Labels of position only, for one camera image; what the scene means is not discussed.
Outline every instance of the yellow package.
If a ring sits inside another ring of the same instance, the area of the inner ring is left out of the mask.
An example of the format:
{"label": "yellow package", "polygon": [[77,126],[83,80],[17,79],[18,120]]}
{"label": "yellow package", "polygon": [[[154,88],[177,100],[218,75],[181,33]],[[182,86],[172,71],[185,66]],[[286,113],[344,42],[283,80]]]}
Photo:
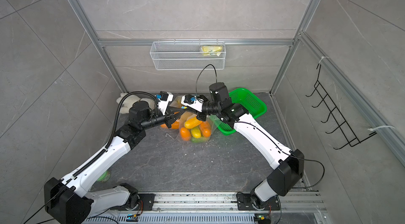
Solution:
{"label": "yellow package", "polygon": [[203,52],[204,56],[209,55],[217,55],[218,57],[221,55],[220,52],[224,50],[222,45],[204,45],[200,47],[200,52]]}

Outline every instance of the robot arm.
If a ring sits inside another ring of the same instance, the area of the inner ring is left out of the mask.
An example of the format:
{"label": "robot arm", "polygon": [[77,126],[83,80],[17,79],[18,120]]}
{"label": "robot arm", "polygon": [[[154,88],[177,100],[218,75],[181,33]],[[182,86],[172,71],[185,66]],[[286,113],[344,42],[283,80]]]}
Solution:
{"label": "robot arm", "polygon": [[145,136],[145,130],[166,124],[169,128],[185,111],[197,114],[197,119],[205,121],[207,115],[216,115],[221,121],[245,136],[266,158],[273,172],[251,191],[251,202],[258,209],[266,206],[266,201],[276,195],[285,194],[303,175],[303,154],[278,142],[263,129],[240,104],[232,103],[224,83],[209,87],[212,101],[205,96],[185,95],[181,103],[186,108],[168,107],[173,95],[161,91],[156,95],[158,112],[152,110],[145,101],[138,101],[130,108],[129,123],[114,134],[110,144],[106,144],[62,179],[50,179],[44,185],[45,210],[62,224],[78,224],[89,215],[124,206],[133,209],[139,201],[138,191],[128,184],[121,184],[109,190],[89,192],[94,182],[120,157],[132,150]]}
{"label": "robot arm", "polygon": [[186,95],[181,103],[197,112],[197,118],[205,121],[207,115],[216,115],[248,139],[269,162],[273,172],[251,191],[251,202],[261,209],[266,201],[276,195],[285,196],[302,178],[304,155],[298,149],[291,151],[261,127],[245,107],[232,103],[224,83],[210,85],[213,101],[203,95]]}

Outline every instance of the mounting plate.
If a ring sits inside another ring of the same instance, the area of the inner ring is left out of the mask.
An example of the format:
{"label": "mounting plate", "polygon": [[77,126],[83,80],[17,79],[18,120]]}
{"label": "mounting plate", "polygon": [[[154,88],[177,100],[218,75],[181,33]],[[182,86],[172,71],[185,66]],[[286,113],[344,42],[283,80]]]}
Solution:
{"label": "mounting plate", "polygon": [[[141,194],[139,193],[139,200],[142,200],[143,203],[143,211],[151,211],[153,207],[153,203],[155,201],[155,194]],[[111,210],[119,210],[125,211],[125,207],[123,206],[115,206],[111,207]],[[132,211],[138,211],[139,206],[135,207]]]}
{"label": "mounting plate", "polygon": [[[238,200],[238,210],[239,211],[257,211],[257,209],[255,209],[253,207],[252,202],[250,201],[250,194],[248,193],[242,193],[242,192],[238,192],[236,194],[236,198]],[[268,211],[270,210],[271,206],[271,210],[280,210],[280,202],[277,200],[277,197],[271,197],[268,201],[266,201],[266,207],[263,209],[264,211]]]}

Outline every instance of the green plastic basket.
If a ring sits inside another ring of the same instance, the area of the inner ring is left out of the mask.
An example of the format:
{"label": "green plastic basket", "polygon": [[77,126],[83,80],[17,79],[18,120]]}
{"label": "green plastic basket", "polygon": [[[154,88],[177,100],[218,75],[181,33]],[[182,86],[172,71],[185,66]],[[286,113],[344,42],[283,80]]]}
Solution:
{"label": "green plastic basket", "polygon": [[[255,119],[265,114],[267,111],[266,104],[255,94],[250,92],[250,90],[247,90],[245,88],[238,88],[234,91],[231,91],[229,93],[229,96],[232,99],[233,103],[243,105]],[[218,129],[224,135],[231,135],[236,132],[235,129],[232,129],[229,125],[221,122],[219,119],[215,119],[214,123],[218,126]]]}

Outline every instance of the metal vent grate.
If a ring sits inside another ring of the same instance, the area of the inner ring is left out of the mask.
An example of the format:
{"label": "metal vent grate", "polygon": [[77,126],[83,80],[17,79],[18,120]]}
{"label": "metal vent grate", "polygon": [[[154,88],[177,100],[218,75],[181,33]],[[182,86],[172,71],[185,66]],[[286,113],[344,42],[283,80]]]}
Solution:
{"label": "metal vent grate", "polygon": [[[219,45],[224,49],[205,56],[200,52],[200,47],[204,45]],[[154,42],[150,54],[157,70],[203,69],[208,64],[224,69],[226,50],[225,42],[221,41],[163,41]]]}
{"label": "metal vent grate", "polygon": [[[112,217],[111,215],[101,215],[105,217]],[[250,224],[254,222],[253,213],[144,213],[136,223],[138,224]],[[133,221],[126,221],[126,214],[121,213],[119,218],[112,217],[120,224],[134,223]],[[105,224],[115,223],[114,221],[106,218],[92,218],[83,222],[83,224]]]}

